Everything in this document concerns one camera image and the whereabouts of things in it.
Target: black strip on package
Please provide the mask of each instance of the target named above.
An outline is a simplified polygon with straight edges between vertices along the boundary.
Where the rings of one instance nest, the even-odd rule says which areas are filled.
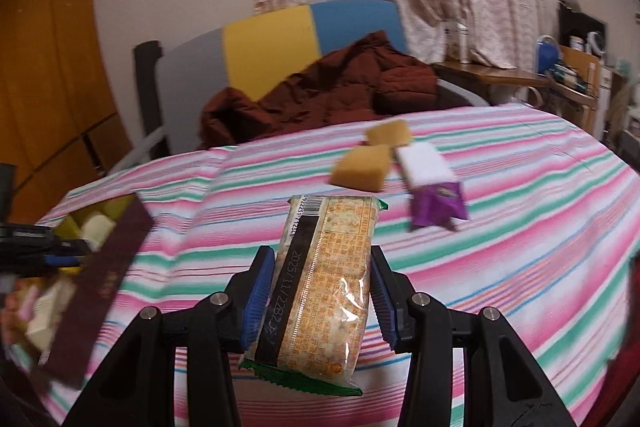
[[[300,216],[289,251],[282,265],[264,316],[264,325],[255,349],[255,361],[277,367],[278,354],[289,315],[296,298],[300,276],[316,231],[318,216]]]

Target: chair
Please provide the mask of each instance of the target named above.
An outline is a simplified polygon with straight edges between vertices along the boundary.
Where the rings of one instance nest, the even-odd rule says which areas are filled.
[[[136,81],[148,136],[112,170],[197,149],[200,110],[227,86],[259,100],[290,74],[370,32],[384,30],[407,53],[396,6],[339,0],[257,15],[197,36],[162,56],[158,41],[134,49]],[[487,106],[480,96],[439,80],[440,107]]]

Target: chair backrest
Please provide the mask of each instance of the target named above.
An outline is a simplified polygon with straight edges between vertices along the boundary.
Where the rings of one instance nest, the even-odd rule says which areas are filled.
[[[200,110],[225,87],[259,100],[290,74],[377,30],[407,52],[398,10],[382,0],[295,6],[234,22],[178,46],[156,65],[171,153],[198,147]]]

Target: barcode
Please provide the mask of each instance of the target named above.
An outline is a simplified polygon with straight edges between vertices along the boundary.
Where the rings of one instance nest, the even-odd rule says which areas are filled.
[[[322,196],[309,196],[302,203],[303,216],[319,216],[320,206],[322,205]]]

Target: plastic wrapper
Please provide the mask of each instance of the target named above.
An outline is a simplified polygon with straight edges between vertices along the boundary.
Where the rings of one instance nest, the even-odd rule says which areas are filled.
[[[318,394],[359,396],[351,383],[369,308],[377,198],[294,196],[260,333],[241,367]]]

